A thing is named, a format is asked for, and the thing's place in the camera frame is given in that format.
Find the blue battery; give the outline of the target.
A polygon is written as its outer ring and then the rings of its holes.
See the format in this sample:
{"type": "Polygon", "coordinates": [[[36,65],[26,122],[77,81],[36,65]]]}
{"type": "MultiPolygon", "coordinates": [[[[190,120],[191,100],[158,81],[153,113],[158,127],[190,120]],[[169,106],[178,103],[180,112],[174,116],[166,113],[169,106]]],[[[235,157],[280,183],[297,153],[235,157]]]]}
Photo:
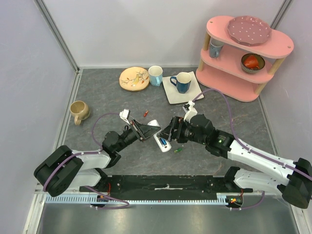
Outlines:
{"type": "Polygon", "coordinates": [[[160,142],[161,142],[161,144],[162,144],[163,146],[167,145],[166,140],[164,140],[164,139],[162,139],[162,138],[159,138],[159,140],[160,140],[160,142]]]}

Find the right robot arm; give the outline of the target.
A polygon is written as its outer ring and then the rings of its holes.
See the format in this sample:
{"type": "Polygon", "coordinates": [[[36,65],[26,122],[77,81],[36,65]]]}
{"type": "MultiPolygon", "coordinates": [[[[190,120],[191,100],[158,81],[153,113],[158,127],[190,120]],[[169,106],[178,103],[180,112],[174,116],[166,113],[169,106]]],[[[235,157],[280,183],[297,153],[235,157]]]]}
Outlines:
{"type": "Polygon", "coordinates": [[[204,115],[195,115],[190,120],[173,117],[170,124],[158,133],[160,138],[177,143],[188,141],[205,146],[214,156],[241,162],[257,169],[251,175],[237,169],[234,175],[223,179],[229,192],[240,188],[278,193],[282,198],[301,209],[306,209],[312,198],[312,165],[304,159],[297,161],[281,158],[252,148],[247,143],[227,132],[216,129],[204,115]]]}

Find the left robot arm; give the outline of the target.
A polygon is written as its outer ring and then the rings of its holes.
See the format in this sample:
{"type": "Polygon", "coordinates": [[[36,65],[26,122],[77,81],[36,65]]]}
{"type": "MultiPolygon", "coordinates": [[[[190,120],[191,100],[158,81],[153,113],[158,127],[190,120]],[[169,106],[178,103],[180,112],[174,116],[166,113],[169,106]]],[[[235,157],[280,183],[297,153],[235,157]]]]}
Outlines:
{"type": "Polygon", "coordinates": [[[85,185],[101,192],[107,186],[107,175],[103,169],[116,165],[121,158],[119,152],[137,140],[148,140],[160,130],[159,126],[132,120],[122,134],[109,131],[100,150],[82,152],[62,145],[35,169],[34,177],[52,197],[69,188],[85,185]]]}

